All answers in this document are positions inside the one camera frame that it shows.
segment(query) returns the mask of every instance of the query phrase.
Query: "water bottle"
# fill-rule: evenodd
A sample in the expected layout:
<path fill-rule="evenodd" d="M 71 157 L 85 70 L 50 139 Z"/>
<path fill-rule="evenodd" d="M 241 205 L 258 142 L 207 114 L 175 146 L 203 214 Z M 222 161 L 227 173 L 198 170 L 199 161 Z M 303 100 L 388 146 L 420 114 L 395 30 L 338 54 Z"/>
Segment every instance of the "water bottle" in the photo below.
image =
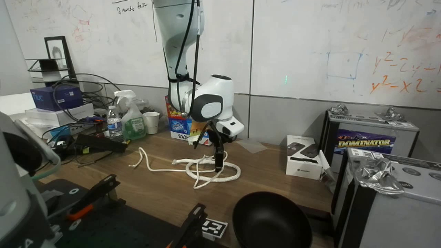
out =
<path fill-rule="evenodd" d="M 115 106 L 109 106 L 107 115 L 107 129 L 109 130 L 110 139 L 117 142 L 125 142 L 123 134 L 123 124 Z"/>

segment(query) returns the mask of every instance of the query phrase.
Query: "spray bottle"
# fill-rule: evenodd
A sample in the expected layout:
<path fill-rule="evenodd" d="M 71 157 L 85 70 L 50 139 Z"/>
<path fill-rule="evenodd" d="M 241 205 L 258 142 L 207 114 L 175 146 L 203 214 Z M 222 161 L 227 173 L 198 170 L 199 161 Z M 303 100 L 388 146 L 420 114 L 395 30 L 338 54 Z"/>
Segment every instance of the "spray bottle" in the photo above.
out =
<path fill-rule="evenodd" d="M 146 135 L 146 127 L 144 125 L 144 118 L 139 111 L 137 105 L 133 102 L 136 97 L 132 90 L 115 91 L 116 97 L 127 98 L 127 113 L 121 119 L 123 123 L 124 136 L 126 139 L 139 139 Z"/>

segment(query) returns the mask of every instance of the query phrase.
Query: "white rope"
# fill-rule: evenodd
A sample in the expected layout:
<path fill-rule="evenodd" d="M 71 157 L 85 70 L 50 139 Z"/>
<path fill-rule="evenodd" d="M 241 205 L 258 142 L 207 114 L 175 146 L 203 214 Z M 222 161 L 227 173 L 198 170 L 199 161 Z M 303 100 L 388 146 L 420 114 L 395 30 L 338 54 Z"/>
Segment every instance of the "white rope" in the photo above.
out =
<path fill-rule="evenodd" d="M 152 169 L 150 167 L 149 158 L 147 156 L 146 151 L 144 151 L 144 149 L 142 147 L 139 147 L 138 152 L 139 152 L 139 156 L 140 156 L 139 161 L 134 165 L 129 165 L 129 167 L 136 168 L 142 162 L 142 159 L 145 157 L 147 168 L 149 169 L 149 171 L 153 171 L 153 172 L 157 172 L 157 171 L 186 172 L 187 175 L 189 175 L 191 178 L 196 180 L 193 185 L 194 189 L 202 188 L 211 182 L 217 182 L 217 183 L 229 182 L 229 181 L 236 180 L 240 177 L 241 171 L 240 171 L 239 166 L 232 164 L 232 163 L 229 163 L 229 162 L 225 162 L 225 160 L 228 158 L 227 152 L 225 152 L 224 166 L 222 167 L 222 170 L 220 170 L 218 173 L 216 173 L 216 175 L 214 175 L 213 177 L 204 177 L 204 176 L 199 175 L 199 173 L 207 173 L 207 172 L 215 172 L 216 171 L 214 169 L 199 171 L 199 164 L 210 164 L 210 165 L 215 164 L 215 160 L 214 160 L 213 156 L 207 157 L 204 155 L 202 158 L 199 158 L 199 159 L 184 158 L 184 159 L 179 159 L 179 160 L 173 160 L 172 165 L 177 165 L 179 163 L 187 163 L 187 165 L 185 166 L 185 169 Z M 190 170 L 190 167 L 193 164 L 196 164 L 196 170 Z M 218 178 L 219 175 L 224 171 L 225 166 L 232 167 L 232 168 L 236 169 L 236 171 L 237 171 L 236 175 L 231 176 L 231 177 Z M 205 183 L 198 185 L 199 180 L 205 181 Z"/>

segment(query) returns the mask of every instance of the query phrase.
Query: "black bowl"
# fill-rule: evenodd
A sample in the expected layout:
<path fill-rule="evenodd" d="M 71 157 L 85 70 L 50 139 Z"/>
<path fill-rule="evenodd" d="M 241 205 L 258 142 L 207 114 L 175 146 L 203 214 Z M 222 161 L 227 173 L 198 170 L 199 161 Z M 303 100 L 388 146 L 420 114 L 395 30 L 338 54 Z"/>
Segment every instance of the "black bowl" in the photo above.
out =
<path fill-rule="evenodd" d="M 271 192 L 254 192 L 233 210 L 233 228 L 243 248 L 309 248 L 312 230 L 306 215 L 291 200 Z"/>

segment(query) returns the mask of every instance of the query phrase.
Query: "picture frame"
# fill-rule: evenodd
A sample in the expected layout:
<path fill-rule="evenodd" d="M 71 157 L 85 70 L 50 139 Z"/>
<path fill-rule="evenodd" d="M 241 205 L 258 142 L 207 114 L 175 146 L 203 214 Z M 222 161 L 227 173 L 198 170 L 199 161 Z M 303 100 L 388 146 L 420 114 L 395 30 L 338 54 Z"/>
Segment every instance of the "picture frame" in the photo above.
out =
<path fill-rule="evenodd" d="M 56 59 L 58 69 L 68 71 L 71 79 L 76 79 L 75 70 L 72 63 L 69 48 L 67 47 L 66 37 L 52 36 L 45 37 L 46 51 L 49 59 Z"/>

